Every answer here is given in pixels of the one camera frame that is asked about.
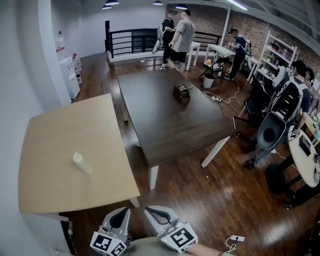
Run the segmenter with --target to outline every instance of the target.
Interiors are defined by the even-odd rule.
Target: metal railing
[[[221,35],[195,32],[194,41],[201,43],[200,51],[207,50],[207,44],[218,45]],[[157,28],[127,29],[106,31],[105,51],[110,51],[111,57],[122,54],[152,52],[157,41]]]

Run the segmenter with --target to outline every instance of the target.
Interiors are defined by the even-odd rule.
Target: glossy hardwood floor
[[[197,66],[191,66],[184,75],[203,91],[202,79],[198,78],[204,71],[202,63],[203,59],[199,58]],[[244,155],[240,149],[245,142],[232,137],[206,168],[202,169],[200,164],[214,145],[161,164],[156,188],[149,191],[148,167],[141,150],[136,146],[137,136],[131,122],[125,124],[122,119],[117,76],[157,70],[161,64],[158,58],[147,59],[143,63],[131,60],[110,65],[104,53],[82,59],[82,84],[76,101],[112,94],[123,143],[141,194],[138,198],[141,207],[135,209],[129,201],[124,201],[63,213],[73,221],[72,242],[77,255],[95,255],[89,246],[93,232],[98,230],[106,214],[120,207],[131,208],[129,233],[134,239],[154,236],[143,212],[143,208],[150,205],[173,208],[189,221],[199,242],[206,246],[226,251],[225,240],[231,235],[238,235],[245,237],[245,241],[237,243],[235,255],[299,255],[306,231],[315,221],[319,199],[313,198],[292,210],[282,207],[285,198],[269,191],[264,174],[268,164],[282,161],[277,154],[267,156],[254,170],[247,170],[243,164],[251,155]],[[237,80],[240,92],[236,99],[232,99],[229,105],[220,104],[224,114],[229,117],[240,113],[243,101],[251,90],[246,76],[240,73]],[[220,84],[217,81],[211,90],[223,98],[233,96],[236,82],[224,80]],[[278,146],[277,151],[283,157],[289,155],[285,145]],[[290,167],[285,174],[289,179],[295,177],[297,171]],[[301,185],[304,185],[303,181],[296,184],[295,188]]]

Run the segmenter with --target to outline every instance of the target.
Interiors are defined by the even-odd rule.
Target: black shorts
[[[186,62],[186,56],[187,53],[186,52],[176,52],[175,50],[171,50],[170,53],[170,60],[172,60],[173,62],[181,62],[181,63],[185,63]]]

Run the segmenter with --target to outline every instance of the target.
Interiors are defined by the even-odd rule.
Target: shelving unit
[[[269,30],[254,74],[260,73],[265,78],[273,81],[274,78],[270,73],[275,74],[279,66],[289,68],[298,58],[298,54],[299,51],[296,46],[290,46],[276,38],[270,34]]]

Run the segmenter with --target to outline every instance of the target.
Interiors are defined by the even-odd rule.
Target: folding chair
[[[224,58],[219,58],[215,63],[213,63],[212,65],[210,65],[206,71],[204,71],[201,75],[199,75],[199,78],[202,77],[207,71],[211,71],[211,74],[213,75],[214,73],[219,73],[221,72],[221,75],[218,76],[217,78],[221,78],[221,84],[222,84],[222,80],[224,77],[224,65],[229,61],[228,57],[224,57]]]

